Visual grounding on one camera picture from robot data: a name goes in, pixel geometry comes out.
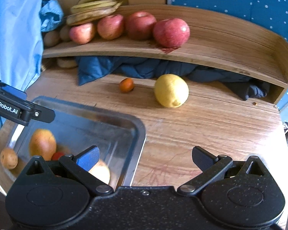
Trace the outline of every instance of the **bunch of bananas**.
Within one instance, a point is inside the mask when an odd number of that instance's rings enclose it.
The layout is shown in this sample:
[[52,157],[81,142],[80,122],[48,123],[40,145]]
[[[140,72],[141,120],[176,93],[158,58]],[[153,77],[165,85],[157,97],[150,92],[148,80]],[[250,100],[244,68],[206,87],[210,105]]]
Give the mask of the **bunch of bananas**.
[[72,15],[67,17],[67,25],[80,25],[98,20],[114,13],[123,0],[80,0],[71,7]]

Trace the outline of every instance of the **screw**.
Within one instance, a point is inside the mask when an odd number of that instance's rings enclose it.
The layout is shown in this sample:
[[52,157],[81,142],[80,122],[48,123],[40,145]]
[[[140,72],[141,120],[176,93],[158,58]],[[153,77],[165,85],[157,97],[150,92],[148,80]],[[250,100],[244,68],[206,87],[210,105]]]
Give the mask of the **screw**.
[[142,195],[149,195],[150,194],[149,191],[142,191],[141,193],[142,193]]
[[96,187],[96,191],[105,194],[111,191],[111,187],[109,185],[99,185]]
[[195,188],[192,185],[188,185],[188,184],[181,185],[179,188],[182,192],[185,192],[185,193],[192,193],[195,190]]

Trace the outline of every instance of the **red tomato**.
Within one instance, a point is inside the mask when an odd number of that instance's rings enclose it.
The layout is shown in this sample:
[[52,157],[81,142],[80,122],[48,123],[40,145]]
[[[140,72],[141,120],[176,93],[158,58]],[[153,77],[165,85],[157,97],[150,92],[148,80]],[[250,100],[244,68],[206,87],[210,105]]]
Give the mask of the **red tomato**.
[[64,155],[65,155],[65,153],[63,153],[63,152],[56,152],[53,154],[51,160],[57,161],[61,156],[64,156]]

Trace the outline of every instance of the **small orange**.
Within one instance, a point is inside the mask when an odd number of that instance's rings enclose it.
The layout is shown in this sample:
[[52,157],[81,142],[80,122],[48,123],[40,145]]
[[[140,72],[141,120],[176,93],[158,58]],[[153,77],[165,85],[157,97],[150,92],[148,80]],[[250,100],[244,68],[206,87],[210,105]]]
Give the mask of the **small orange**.
[[119,89],[121,90],[122,93],[127,93],[132,91],[134,88],[134,83],[132,78],[126,78],[122,80],[119,84]]

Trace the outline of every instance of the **apple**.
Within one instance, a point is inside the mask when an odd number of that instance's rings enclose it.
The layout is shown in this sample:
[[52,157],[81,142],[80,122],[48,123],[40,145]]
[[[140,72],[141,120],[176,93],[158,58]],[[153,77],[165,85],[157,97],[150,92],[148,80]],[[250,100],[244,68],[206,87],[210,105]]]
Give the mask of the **apple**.
[[97,24],[97,32],[105,40],[113,40],[124,32],[124,17],[122,15],[109,15],[102,18]]
[[156,18],[146,12],[138,11],[128,16],[126,20],[126,31],[128,37],[133,40],[148,40],[153,36]]
[[88,22],[79,26],[74,26],[69,31],[69,37],[72,41],[78,44],[85,44],[90,42],[96,33],[93,23]]
[[182,19],[165,19],[156,23],[153,34],[164,47],[181,47],[190,37],[190,28]]

